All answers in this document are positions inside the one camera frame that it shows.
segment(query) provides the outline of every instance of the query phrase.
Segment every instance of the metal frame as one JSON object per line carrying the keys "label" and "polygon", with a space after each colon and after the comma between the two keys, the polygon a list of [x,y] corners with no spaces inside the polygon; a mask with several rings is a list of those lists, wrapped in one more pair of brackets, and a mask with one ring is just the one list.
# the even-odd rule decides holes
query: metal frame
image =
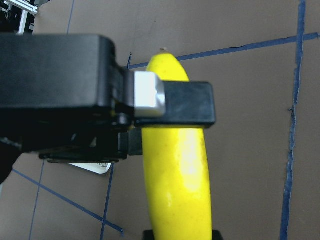
{"label": "metal frame", "polygon": [[37,13],[38,13],[37,6],[33,6],[23,0],[5,0],[5,1],[9,4],[12,4],[12,5],[24,10],[24,11],[27,11],[28,13],[30,13],[32,15],[37,15]]}
{"label": "metal frame", "polygon": [[27,22],[27,17],[28,17],[28,13],[32,14],[32,15],[37,15],[38,13],[38,7],[37,6],[33,6],[31,4],[29,4],[26,1],[23,0],[6,0],[5,1],[7,4],[12,4],[20,9],[22,9],[22,14],[21,14],[21,20],[20,20],[20,25],[19,25],[19,31],[18,31],[18,35],[23,35],[25,32],[25,28],[26,28],[26,22]]}

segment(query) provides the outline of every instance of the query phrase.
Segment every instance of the banana peel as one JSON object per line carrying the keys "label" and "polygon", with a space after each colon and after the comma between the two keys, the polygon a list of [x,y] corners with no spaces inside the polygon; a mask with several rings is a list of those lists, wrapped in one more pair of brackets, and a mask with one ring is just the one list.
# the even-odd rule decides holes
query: banana peel
{"label": "banana peel", "polygon": [[[188,82],[179,61],[166,50],[147,71],[163,81]],[[212,240],[211,192],[202,129],[143,128],[143,166],[155,240]]]}

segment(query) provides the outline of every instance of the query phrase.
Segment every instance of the silver metal block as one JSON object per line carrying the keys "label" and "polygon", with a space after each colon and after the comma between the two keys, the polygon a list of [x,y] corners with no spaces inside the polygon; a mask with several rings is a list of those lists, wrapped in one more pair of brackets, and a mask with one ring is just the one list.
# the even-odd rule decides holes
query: silver metal block
{"label": "silver metal block", "polygon": [[165,114],[165,86],[155,73],[134,72],[134,108],[137,118],[158,118]]}

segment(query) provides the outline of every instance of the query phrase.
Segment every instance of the floor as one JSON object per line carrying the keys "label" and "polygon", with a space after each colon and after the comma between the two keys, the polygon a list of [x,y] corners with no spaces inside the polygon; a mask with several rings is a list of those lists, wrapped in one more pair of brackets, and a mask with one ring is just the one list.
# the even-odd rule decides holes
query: floor
{"label": "floor", "polygon": [[[192,81],[214,87],[213,228],[225,240],[316,240],[319,13],[318,0],[51,0],[34,34],[109,37],[121,66],[132,53],[132,70],[167,47]],[[0,222],[0,240],[141,240],[152,228],[142,157],[98,175],[23,154],[3,185]]]}

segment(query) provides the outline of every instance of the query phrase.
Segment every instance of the banana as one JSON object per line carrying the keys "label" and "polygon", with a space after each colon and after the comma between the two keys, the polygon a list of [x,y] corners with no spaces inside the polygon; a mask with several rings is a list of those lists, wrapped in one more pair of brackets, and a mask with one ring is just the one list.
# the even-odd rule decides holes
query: banana
{"label": "banana", "polygon": [[[188,82],[179,61],[166,50],[147,71],[164,81]],[[143,128],[143,166],[155,240],[212,240],[211,193],[202,129]]]}

